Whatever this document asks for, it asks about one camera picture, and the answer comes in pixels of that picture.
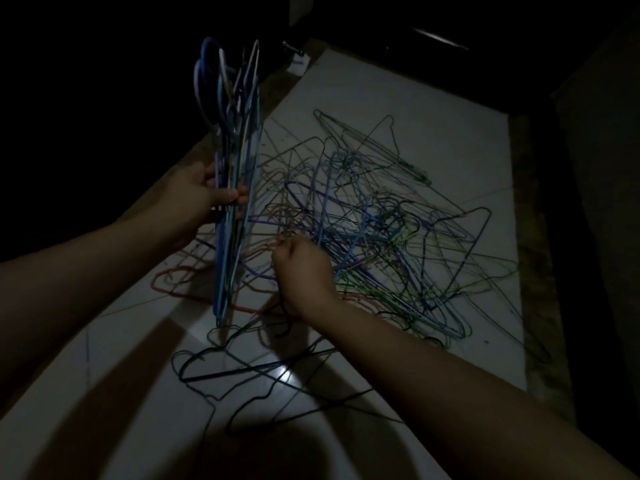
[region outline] person's right hand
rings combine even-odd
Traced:
[[[295,235],[274,249],[271,259],[280,292],[304,320],[338,302],[331,259],[313,242]]]

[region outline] person's left arm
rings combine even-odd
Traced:
[[[212,176],[202,163],[180,169],[148,211],[0,264],[0,389],[187,245],[213,206],[246,204],[245,187],[213,189]]]

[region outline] hand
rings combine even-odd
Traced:
[[[249,200],[244,185],[237,189],[214,188],[214,172],[213,165],[205,167],[202,162],[178,169],[152,209],[175,239],[178,249],[193,240],[200,226],[213,222],[212,207],[233,201],[246,205]]]
[[[283,242],[271,254],[285,300],[306,321],[321,317],[339,301],[329,256],[301,235]]]

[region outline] person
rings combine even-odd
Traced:
[[[194,238],[212,207],[212,167],[180,169],[148,211],[0,265],[0,384],[30,377],[124,290]],[[280,292],[395,409],[452,478],[622,479],[628,469],[523,391],[340,299],[329,256],[303,237],[272,254]]]

